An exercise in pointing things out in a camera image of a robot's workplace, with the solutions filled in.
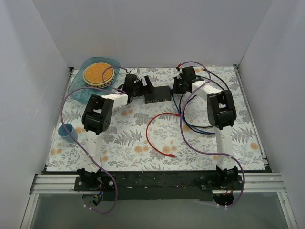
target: orange wire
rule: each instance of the orange wire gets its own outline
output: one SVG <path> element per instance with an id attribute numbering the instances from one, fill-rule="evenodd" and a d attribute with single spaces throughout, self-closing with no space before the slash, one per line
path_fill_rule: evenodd
<path id="1" fill-rule="evenodd" d="M 165 153 L 163 153 L 162 151 L 160 151 L 159 149 L 157 149 L 156 147 L 154 147 L 154 146 L 152 145 L 152 143 L 151 143 L 151 142 L 149 141 L 149 139 L 148 139 L 148 127 L 149 127 L 149 125 L 152 123 L 153 120 L 155 120 L 157 117 L 159 117 L 159 116 L 161 116 L 161 115 L 175 115 L 175 116 L 177 116 L 177 117 L 180 116 L 180 115 L 177 114 L 177 113 L 165 112 L 165 113 L 161 113 L 161 114 L 158 114 L 158 115 L 156 115 L 155 117 L 153 117 L 153 118 L 151 119 L 151 121 L 149 121 L 149 123 L 148 123 L 148 125 L 147 125 L 147 127 L 146 127 L 146 139 L 147 139 L 147 142 L 151 145 L 152 148 L 154 148 L 154 150 L 156 150 L 156 151 L 159 152 L 160 154 L 163 154 L 163 155 L 165 155 L 165 156 L 170 156 L 170 157 L 176 157 L 176 155 L 174 155 L 174 154 L 165 154 Z"/>

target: blue cable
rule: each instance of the blue cable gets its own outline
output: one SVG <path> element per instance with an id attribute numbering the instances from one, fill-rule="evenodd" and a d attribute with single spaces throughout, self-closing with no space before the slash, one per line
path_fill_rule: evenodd
<path id="1" fill-rule="evenodd" d="M 181 111 L 179 110 L 178 105 L 177 105 L 177 103 L 176 103 L 175 98 L 174 98 L 173 95 L 172 95 L 172 98 L 173 98 L 173 102 L 174 102 L 174 104 L 175 104 L 175 106 L 176 106 L 176 108 L 177 108 L 178 113 L 181 115 Z M 189 124 L 188 122 L 186 122 L 186 119 L 185 119 L 184 117 L 183 117 L 183 121 L 184 121 L 185 123 L 187 123 L 188 125 L 190 125 L 194 130 L 197 130 L 198 132 L 200 132 L 200 133 L 202 133 L 202 134 L 205 134 L 205 135 L 213 135 L 213 134 L 215 134 L 215 133 L 213 133 L 213 132 L 206 132 L 206 131 L 203 131 L 203 130 L 200 130 L 200 129 L 195 128 L 194 126 L 192 126 L 191 124 Z"/>

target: cup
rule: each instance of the cup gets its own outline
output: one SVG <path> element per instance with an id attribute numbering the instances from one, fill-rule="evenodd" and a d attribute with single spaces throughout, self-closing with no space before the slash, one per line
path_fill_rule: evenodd
<path id="1" fill-rule="evenodd" d="M 68 129 L 68 131 L 73 135 L 73 137 L 77 140 L 78 136 L 77 133 L 74 129 L 74 127 L 70 124 L 70 123 L 66 123 L 65 124 L 66 128 Z M 68 142 L 74 142 L 74 140 L 70 137 L 70 135 L 68 134 L 68 132 L 65 130 L 64 126 L 61 125 L 58 129 L 58 134 L 60 137 L 62 137 L 63 139 L 65 139 Z"/>

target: gray wall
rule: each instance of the gray wall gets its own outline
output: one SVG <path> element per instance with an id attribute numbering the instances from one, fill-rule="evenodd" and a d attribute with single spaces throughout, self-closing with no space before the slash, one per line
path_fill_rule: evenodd
<path id="1" fill-rule="evenodd" d="M 272 0 L 33 0 L 69 66 L 240 63 Z"/>
<path id="2" fill-rule="evenodd" d="M 240 64 L 242 82 L 272 168 L 283 175 L 305 228 L 305 2 L 273 1 Z"/>
<path id="3" fill-rule="evenodd" d="M 20 227 L 68 67 L 31 0 L 0 0 L 0 228 Z"/>

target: floral tablecloth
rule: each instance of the floral tablecloth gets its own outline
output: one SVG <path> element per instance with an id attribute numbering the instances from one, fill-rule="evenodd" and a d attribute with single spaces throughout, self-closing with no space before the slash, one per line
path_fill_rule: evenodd
<path id="1" fill-rule="evenodd" d="M 209 70 L 228 84 L 234 97 L 237 111 L 232 134 L 234 157 L 240 161 L 244 169 L 263 170 L 261 149 L 233 67 L 210 67 Z M 174 68 L 139 68 L 138 72 L 141 78 L 149 75 L 154 86 L 172 86 L 173 77 L 177 75 Z M 196 68 L 196 72 L 197 75 L 207 77 L 207 73 L 201 68 Z M 125 72 L 121 70 L 115 86 L 122 84 L 124 77 Z M 213 76 L 212 78 L 225 88 L 220 80 Z M 188 95 L 189 93 L 184 96 L 183 103 Z M 174 97 L 179 102 L 180 95 Z M 64 107 L 64 121 L 75 127 L 78 140 L 83 146 L 86 146 L 86 136 L 81 116 L 85 106 L 69 98 Z M 194 98 L 189 102 L 185 112 L 187 121 L 193 125 L 209 125 L 206 108 L 206 102 L 202 98 Z M 148 122 L 162 112 L 177 112 L 173 100 L 145 104 L 144 97 L 138 97 L 128 106 L 114 109 L 111 125 L 104 133 L 103 144 L 99 151 L 101 166 L 109 171 L 215 170 L 217 156 L 205 156 L 189 149 L 182 139 L 179 118 L 176 116 L 165 115 L 157 118 L 151 124 L 148 135 L 158 149 L 175 154 L 177 157 L 164 156 L 152 149 L 147 143 L 145 130 Z M 217 152 L 214 135 L 195 133 L 185 125 L 183 130 L 186 138 L 195 148 L 204 152 Z M 86 158 L 78 145 L 66 142 L 59 137 L 57 130 L 55 131 L 47 171 L 76 171 L 81 168 Z"/>

